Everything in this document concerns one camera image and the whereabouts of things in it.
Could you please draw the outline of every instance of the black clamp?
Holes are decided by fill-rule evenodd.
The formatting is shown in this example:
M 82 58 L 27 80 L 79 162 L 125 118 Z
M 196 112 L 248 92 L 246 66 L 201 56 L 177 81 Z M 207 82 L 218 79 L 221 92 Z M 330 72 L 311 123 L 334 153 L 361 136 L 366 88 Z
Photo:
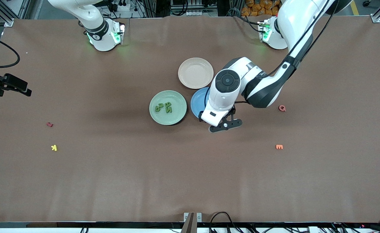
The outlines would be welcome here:
M 237 128 L 237 127 L 240 127 L 243 122 L 242 120 L 240 119 L 234 119 L 233 118 L 233 115 L 236 113 L 236 108 L 235 106 L 233 105 L 233 107 L 230 109 L 230 111 L 223 117 L 223 119 L 221 120 L 221 122 L 216 126 L 210 126 L 209 127 L 209 131 L 211 133 L 217 133 L 217 132 L 220 132 L 220 131 L 224 131 L 224 130 L 229 130 L 229 129 L 232 129 L 232 128 Z M 202 122 L 202 114 L 203 114 L 203 111 L 199 112 L 199 121 Z
M 5 90 L 19 92 L 28 97 L 32 94 L 32 90 L 28 89 L 26 81 L 11 74 L 0 76 L 0 97 L 3 96 Z

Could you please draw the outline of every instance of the brown paper mat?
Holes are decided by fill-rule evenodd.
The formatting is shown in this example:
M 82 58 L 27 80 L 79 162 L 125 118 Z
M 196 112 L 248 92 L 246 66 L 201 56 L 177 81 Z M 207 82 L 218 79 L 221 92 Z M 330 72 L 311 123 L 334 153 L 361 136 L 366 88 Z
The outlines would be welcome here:
M 247 56 L 270 72 L 286 50 L 232 18 L 132 19 L 125 45 L 109 52 L 82 31 L 76 20 L 5 29 L 22 60 L 0 74 L 33 94 L 0 97 L 0 221 L 180 221 L 189 211 L 380 219 L 380 25 L 369 17 L 334 17 L 277 101 L 237 105 L 243 126 L 218 134 L 190 109 L 180 124 L 158 125 L 151 98 L 175 90 L 190 103 L 195 90 L 177 77 L 188 58 L 218 72 Z M 0 46 L 0 64 L 13 59 Z

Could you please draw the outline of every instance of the metal bracket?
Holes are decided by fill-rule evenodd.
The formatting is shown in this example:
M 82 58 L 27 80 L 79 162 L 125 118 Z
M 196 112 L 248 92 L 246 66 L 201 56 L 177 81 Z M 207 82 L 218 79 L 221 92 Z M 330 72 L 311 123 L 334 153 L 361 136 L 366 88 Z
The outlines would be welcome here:
M 189 213 L 184 213 L 184 220 L 183 221 L 187 220 L 188 215 L 189 215 Z M 197 218 L 197 222 L 201 223 L 202 222 L 202 213 L 197 213 L 196 218 Z
M 5 24 L 3 25 L 6 28 L 11 28 L 13 27 L 14 19 L 11 19 L 11 21 L 6 21 Z
M 319 233 L 318 227 L 308 227 L 309 233 Z
M 181 228 L 181 233 L 197 233 L 196 213 L 184 213 L 184 218 L 186 221 L 184 222 L 183 228 Z
M 373 17 L 373 15 L 374 15 L 374 14 L 370 14 L 370 18 L 372 19 L 372 22 L 375 23 L 375 24 L 376 24 L 376 23 L 380 23 L 380 18 L 375 19 L 375 18 Z

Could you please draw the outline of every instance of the green plate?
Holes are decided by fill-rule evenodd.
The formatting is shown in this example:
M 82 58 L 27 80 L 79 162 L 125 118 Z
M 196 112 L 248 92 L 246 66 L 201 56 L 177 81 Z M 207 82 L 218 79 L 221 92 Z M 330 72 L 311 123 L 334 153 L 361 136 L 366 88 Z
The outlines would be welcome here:
M 178 123 L 183 119 L 186 112 L 186 100 L 180 93 L 175 91 L 162 91 L 156 94 L 150 102 L 151 117 L 154 121 L 162 125 L 173 125 Z

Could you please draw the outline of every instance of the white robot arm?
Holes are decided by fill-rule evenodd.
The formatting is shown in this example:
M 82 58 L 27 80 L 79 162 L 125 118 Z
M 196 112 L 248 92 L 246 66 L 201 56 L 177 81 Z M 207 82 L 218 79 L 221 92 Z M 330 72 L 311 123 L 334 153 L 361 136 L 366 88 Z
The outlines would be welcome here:
M 339 1 L 341 9 L 351 2 Z M 265 29 L 266 32 L 260 33 L 263 41 L 270 46 L 274 45 L 276 49 L 288 47 L 289 53 L 274 76 L 265 73 L 246 57 L 232 59 L 212 81 L 209 99 L 201 116 L 202 120 L 217 127 L 232 110 L 239 94 L 256 108 L 270 106 L 310 48 L 315 23 L 323 13 L 331 9 L 333 2 L 335 2 L 334 11 L 338 12 L 339 1 L 287 0 L 282 5 L 278 17 L 272 17 L 269 20 L 270 24 L 262 25 L 261 29 Z
M 125 26 L 112 19 L 104 19 L 92 4 L 101 0 L 48 0 L 52 6 L 75 16 L 84 26 L 89 42 L 99 51 L 109 51 L 122 43 Z

